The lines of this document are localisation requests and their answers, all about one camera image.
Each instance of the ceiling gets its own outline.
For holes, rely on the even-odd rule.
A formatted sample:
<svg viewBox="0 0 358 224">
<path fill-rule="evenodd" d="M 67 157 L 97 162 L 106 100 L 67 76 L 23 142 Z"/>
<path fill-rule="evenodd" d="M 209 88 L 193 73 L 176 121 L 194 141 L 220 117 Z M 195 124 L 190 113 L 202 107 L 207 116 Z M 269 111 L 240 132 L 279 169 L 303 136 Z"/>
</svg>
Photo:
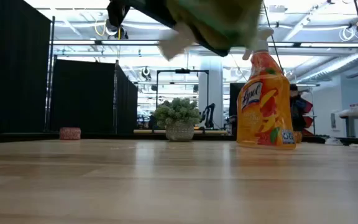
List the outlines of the ceiling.
<svg viewBox="0 0 358 224">
<path fill-rule="evenodd" d="M 114 39 L 106 32 L 103 33 L 104 22 L 108 18 L 105 8 L 109 0 L 25 0 L 42 14 L 52 19 L 56 17 L 56 40 L 106 40 Z M 276 42 L 358 42 L 356 31 L 357 14 L 353 0 L 333 0 L 328 4 L 322 0 L 266 0 L 267 15 L 275 29 L 273 35 Z M 165 27 L 144 15 L 138 10 L 131 9 L 122 23 L 130 40 L 159 40 L 171 33 Z M 264 10 L 261 11 L 259 26 L 268 26 Z M 249 61 L 241 59 L 245 48 L 235 47 L 231 54 L 223 58 L 224 82 L 244 82 L 251 68 Z M 330 49 L 330 48 L 279 48 L 277 49 L 282 67 L 289 79 L 298 80 L 307 77 L 313 70 L 327 65 L 334 59 L 345 58 L 358 54 L 358 49 Z M 62 46 L 54 47 L 54 53 L 69 60 L 87 60 L 114 63 L 119 58 L 120 66 L 132 81 L 145 81 L 141 77 L 141 70 L 148 66 L 152 80 L 156 80 L 155 71 L 159 69 L 200 68 L 202 56 L 213 55 L 212 52 L 200 46 L 193 46 L 185 54 L 166 61 L 157 46 Z M 277 61 L 275 49 L 270 53 Z M 358 67 L 344 75 L 358 73 Z M 197 82 L 196 74 L 161 74 L 159 80 L 176 82 Z M 329 80 L 315 79 L 314 82 Z M 155 94 L 150 85 L 140 87 L 139 100 L 144 103 L 154 103 L 149 95 Z M 181 93 L 194 95 L 193 85 L 166 85 L 169 94 Z"/>
</svg>

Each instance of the wooden tabletop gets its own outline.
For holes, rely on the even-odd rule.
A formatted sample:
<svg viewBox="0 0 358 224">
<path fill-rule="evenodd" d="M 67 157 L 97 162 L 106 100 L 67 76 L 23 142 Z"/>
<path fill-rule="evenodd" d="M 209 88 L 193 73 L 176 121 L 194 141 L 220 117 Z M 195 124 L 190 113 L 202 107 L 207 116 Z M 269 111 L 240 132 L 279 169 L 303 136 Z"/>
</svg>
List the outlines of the wooden tabletop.
<svg viewBox="0 0 358 224">
<path fill-rule="evenodd" d="M 358 148 L 0 144 L 0 223 L 358 223 Z"/>
</svg>

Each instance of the black partition wall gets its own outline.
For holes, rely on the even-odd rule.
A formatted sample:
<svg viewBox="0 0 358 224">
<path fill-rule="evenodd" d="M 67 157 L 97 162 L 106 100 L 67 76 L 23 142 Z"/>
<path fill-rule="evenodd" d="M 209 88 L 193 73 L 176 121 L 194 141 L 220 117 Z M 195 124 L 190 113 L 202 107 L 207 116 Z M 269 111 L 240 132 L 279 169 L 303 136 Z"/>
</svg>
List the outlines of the black partition wall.
<svg viewBox="0 0 358 224">
<path fill-rule="evenodd" d="M 50 21 L 23 0 L 0 0 L 0 132 L 44 130 Z"/>
<path fill-rule="evenodd" d="M 71 127 L 81 128 L 81 132 L 86 134 L 130 134 L 136 125 L 136 109 L 137 88 L 118 66 L 116 69 L 116 64 L 56 61 L 50 109 L 51 131 Z"/>
</svg>

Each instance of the product label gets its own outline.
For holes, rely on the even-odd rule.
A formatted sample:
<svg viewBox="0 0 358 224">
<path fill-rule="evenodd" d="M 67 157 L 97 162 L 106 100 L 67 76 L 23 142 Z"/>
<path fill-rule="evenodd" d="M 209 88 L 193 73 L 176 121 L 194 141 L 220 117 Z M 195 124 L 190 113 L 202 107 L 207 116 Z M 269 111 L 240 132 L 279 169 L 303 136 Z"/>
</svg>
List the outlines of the product label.
<svg viewBox="0 0 358 224">
<path fill-rule="evenodd" d="M 244 91 L 242 94 L 242 109 L 251 103 L 259 103 L 262 85 L 262 82 L 255 82 Z"/>
<path fill-rule="evenodd" d="M 283 143 L 284 144 L 295 144 L 295 140 L 293 138 L 293 132 L 291 130 L 283 130 Z"/>
</svg>

